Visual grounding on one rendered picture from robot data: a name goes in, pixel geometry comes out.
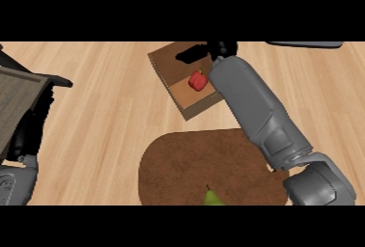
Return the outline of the dark grey flat object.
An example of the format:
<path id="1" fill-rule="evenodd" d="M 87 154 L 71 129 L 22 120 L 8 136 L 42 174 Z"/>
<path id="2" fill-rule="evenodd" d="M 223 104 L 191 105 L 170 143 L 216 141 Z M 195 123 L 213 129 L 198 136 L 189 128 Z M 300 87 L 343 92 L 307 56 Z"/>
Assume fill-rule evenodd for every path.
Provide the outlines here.
<path id="1" fill-rule="evenodd" d="M 266 43 L 278 46 L 325 49 L 340 48 L 344 44 L 343 41 L 266 41 Z"/>

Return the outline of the brown wooden cutting board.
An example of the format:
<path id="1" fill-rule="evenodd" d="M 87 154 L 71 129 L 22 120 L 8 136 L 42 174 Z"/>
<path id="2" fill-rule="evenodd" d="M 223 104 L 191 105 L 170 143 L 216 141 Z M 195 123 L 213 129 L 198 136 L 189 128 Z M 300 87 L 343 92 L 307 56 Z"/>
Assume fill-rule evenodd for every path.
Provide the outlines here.
<path id="1" fill-rule="evenodd" d="M 141 162 L 145 205 L 201 205 L 214 192 L 228 205 L 282 206 L 287 172 L 272 172 L 238 128 L 169 133 L 149 144 Z"/>

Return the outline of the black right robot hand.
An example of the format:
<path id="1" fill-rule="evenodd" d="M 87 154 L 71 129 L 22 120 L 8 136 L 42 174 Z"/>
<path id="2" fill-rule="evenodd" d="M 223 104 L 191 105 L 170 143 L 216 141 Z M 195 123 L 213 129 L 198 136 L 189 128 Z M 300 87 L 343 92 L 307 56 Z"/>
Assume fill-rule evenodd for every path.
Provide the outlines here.
<path id="1" fill-rule="evenodd" d="M 195 44 L 188 50 L 176 55 L 176 59 L 186 64 L 191 64 L 211 57 L 216 61 L 220 57 L 226 58 L 237 55 L 238 43 L 235 41 L 208 41 L 206 44 Z"/>

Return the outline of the brown cardboard box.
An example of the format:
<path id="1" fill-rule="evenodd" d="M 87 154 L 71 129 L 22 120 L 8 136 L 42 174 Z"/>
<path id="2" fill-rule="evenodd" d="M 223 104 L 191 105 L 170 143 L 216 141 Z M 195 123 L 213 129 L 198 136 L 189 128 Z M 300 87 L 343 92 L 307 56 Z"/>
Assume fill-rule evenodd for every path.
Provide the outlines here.
<path id="1" fill-rule="evenodd" d="M 211 84 L 207 84 L 200 92 L 188 85 L 195 71 L 203 70 L 204 75 L 208 75 L 211 70 L 211 58 L 208 56 L 191 64 L 176 59 L 177 54 L 197 44 L 206 44 L 206 42 L 176 41 L 148 54 L 155 73 L 186 121 L 223 100 Z"/>

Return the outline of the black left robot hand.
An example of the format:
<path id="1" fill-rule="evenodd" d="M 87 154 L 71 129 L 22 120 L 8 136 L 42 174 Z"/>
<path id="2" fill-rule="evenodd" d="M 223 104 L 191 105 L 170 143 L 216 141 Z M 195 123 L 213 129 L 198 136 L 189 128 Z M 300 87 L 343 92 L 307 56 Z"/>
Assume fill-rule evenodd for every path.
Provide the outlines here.
<path id="1" fill-rule="evenodd" d="M 18 161 L 21 156 L 39 153 L 43 126 L 53 101 L 53 83 L 50 83 L 39 97 L 34 109 L 28 109 L 21 118 L 6 156 L 9 161 Z"/>

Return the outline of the green pear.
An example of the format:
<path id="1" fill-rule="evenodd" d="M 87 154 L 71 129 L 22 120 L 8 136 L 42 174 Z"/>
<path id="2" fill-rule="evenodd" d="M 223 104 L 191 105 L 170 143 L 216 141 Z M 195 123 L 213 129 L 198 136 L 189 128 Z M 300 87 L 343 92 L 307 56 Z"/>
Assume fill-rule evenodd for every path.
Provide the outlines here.
<path id="1" fill-rule="evenodd" d="M 211 188 L 207 188 L 204 205 L 206 206 L 223 206 L 223 201 L 219 198 L 216 192 L 211 190 Z"/>

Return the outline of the red bell pepper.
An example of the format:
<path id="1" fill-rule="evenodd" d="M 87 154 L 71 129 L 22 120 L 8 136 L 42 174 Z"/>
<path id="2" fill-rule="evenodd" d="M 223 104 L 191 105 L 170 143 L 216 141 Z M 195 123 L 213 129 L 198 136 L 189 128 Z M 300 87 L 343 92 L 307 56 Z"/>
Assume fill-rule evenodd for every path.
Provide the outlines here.
<path id="1" fill-rule="evenodd" d="M 188 80 L 188 85 L 189 87 L 197 91 L 200 92 L 204 87 L 207 86 L 207 83 L 208 83 L 208 78 L 207 76 L 204 75 L 204 73 L 201 71 L 195 71 L 192 74 L 191 74 L 191 77 L 189 77 L 189 80 Z"/>

